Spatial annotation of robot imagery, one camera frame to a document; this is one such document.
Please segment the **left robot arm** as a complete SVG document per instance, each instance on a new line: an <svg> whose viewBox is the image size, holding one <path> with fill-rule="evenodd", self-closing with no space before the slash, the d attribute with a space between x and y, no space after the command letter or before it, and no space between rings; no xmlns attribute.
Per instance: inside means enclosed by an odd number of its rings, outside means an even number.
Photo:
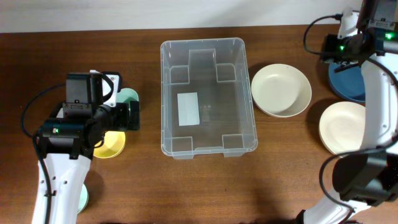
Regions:
<svg viewBox="0 0 398 224"><path fill-rule="evenodd" d="M66 100L32 135L39 184L32 223L75 223L96 145L108 131L140 128L137 100L118 102L118 72L69 73Z"/></svg>

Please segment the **cream bowl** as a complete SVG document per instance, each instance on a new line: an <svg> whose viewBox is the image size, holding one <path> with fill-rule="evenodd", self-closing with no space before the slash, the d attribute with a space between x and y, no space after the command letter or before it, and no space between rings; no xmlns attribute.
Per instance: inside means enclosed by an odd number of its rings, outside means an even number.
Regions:
<svg viewBox="0 0 398 224"><path fill-rule="evenodd" d="M319 135L332 154L357 151L363 141L365 128L364 106L350 101L330 105L321 115Z"/></svg>
<svg viewBox="0 0 398 224"><path fill-rule="evenodd" d="M251 93L257 107L276 118L300 114L312 99L311 84L305 74L281 63L261 68L252 79Z"/></svg>

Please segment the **mint green plastic cup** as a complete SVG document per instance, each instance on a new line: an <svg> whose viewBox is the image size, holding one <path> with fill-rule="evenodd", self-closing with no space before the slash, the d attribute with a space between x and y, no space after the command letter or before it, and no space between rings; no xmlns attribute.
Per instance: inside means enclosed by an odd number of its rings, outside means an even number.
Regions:
<svg viewBox="0 0 398 224"><path fill-rule="evenodd" d="M116 103L130 104L131 101L139 101L139 95L131 88L123 88L116 94Z"/></svg>

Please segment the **yellow small bowl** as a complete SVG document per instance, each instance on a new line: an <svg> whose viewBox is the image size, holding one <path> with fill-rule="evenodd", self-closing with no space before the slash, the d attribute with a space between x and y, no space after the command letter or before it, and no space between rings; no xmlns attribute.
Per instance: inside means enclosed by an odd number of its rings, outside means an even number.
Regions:
<svg viewBox="0 0 398 224"><path fill-rule="evenodd" d="M108 131L104 136L104 143L96 145L93 155L100 159L109 159L119 155L125 146L125 132Z"/></svg>

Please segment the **dark blue bowl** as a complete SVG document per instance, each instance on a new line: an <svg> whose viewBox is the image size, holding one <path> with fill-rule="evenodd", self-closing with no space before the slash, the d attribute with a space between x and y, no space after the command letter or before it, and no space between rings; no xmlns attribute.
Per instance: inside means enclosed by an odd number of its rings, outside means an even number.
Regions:
<svg viewBox="0 0 398 224"><path fill-rule="evenodd" d="M366 94L361 69L353 67L336 73L339 67L334 63L328 67L328 81L333 92L345 100L364 103Z"/></svg>

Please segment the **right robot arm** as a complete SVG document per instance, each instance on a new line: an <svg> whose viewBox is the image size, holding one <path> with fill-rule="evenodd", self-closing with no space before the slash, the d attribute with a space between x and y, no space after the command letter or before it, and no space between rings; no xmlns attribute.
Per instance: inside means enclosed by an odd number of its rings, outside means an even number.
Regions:
<svg viewBox="0 0 398 224"><path fill-rule="evenodd" d="M364 0L335 15L336 35L319 57L339 70L360 67L366 95L364 137L357 150L331 156L332 188L297 223L345 223L358 212L397 199L397 0Z"/></svg>

